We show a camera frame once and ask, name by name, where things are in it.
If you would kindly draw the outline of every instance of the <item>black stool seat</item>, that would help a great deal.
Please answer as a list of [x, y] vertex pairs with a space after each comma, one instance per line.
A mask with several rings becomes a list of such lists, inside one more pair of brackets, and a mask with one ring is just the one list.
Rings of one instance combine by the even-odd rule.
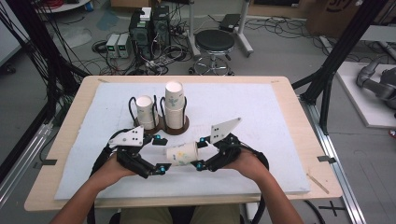
[[203, 50], [226, 51], [233, 47], [233, 37], [221, 30], [204, 30], [195, 36], [195, 45]]

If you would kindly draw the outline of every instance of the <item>human hand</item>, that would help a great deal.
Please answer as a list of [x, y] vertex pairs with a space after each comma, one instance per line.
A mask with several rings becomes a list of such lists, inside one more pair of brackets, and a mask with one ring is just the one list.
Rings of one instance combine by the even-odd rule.
[[90, 177], [89, 181], [99, 190], [103, 190], [128, 175], [136, 175], [136, 173], [121, 166], [120, 163], [117, 162], [117, 153], [114, 153], [107, 162]]
[[263, 174], [269, 173], [260, 160], [251, 152], [242, 149], [239, 157], [224, 166], [225, 169], [235, 169], [241, 175], [257, 182], [260, 178], [264, 177]]

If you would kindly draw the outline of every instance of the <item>pants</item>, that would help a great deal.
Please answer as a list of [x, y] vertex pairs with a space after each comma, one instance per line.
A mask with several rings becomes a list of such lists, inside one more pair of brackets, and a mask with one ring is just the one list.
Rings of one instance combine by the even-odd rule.
[[[190, 224], [239, 224], [239, 205], [196, 206]], [[120, 224], [172, 224], [168, 207], [122, 209]]]

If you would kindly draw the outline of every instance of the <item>person's right hand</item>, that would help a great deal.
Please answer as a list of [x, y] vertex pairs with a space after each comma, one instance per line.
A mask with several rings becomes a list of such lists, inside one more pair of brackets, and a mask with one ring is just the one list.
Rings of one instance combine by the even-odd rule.
[[264, 177], [265, 173], [269, 173], [260, 160], [246, 149], [242, 149], [238, 159], [224, 166], [224, 168], [235, 169], [241, 175], [256, 182], [259, 178]]

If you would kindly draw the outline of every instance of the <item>forearm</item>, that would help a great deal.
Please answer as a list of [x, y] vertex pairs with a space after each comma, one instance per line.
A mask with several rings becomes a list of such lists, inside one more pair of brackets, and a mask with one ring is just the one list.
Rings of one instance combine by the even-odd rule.
[[273, 223], [303, 223], [300, 215], [294, 209], [274, 177], [266, 170], [262, 170], [262, 173], [261, 178], [255, 180], [255, 182], [262, 192], [262, 197], [265, 200]]
[[90, 181], [87, 181], [50, 223], [82, 223], [99, 192], [99, 189], [95, 188]]

